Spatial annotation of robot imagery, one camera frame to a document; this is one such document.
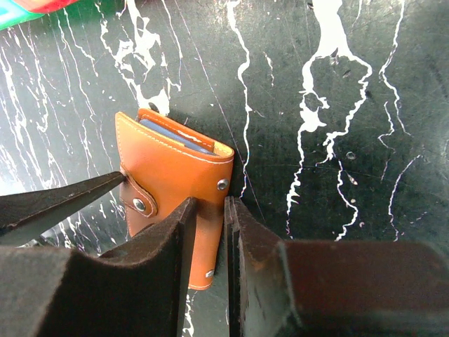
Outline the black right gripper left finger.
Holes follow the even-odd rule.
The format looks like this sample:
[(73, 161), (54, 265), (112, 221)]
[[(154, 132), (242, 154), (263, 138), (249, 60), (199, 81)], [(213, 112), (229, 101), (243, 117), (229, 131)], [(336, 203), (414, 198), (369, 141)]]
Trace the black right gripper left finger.
[(94, 258), (53, 247), (1, 249), (2, 336), (180, 336), (196, 200)]

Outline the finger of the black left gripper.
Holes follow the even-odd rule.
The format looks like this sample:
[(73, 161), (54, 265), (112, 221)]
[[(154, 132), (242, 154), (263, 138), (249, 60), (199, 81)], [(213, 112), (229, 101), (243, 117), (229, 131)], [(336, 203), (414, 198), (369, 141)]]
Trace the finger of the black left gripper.
[(38, 237), (126, 179), (119, 171), (64, 187), (1, 197), (1, 236)]

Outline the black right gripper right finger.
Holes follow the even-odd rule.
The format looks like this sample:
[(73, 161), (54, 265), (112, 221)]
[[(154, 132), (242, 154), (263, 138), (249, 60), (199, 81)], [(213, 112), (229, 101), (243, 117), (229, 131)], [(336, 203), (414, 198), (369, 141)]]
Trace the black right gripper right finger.
[(231, 336), (448, 334), (448, 259), (421, 242), (284, 240), (224, 202)]

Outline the brown leather card holder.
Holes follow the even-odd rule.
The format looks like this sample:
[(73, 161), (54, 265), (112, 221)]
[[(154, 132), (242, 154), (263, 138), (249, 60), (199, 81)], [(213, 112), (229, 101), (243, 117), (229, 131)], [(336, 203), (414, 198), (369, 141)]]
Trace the brown leather card holder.
[[(139, 123), (141, 119), (188, 138), (215, 156), (148, 129)], [(120, 198), (130, 236), (167, 218), (186, 198), (196, 198), (189, 288), (206, 290), (213, 283), (234, 150), (149, 108), (139, 109), (136, 119), (116, 113), (115, 128), (120, 169), (126, 176)]]

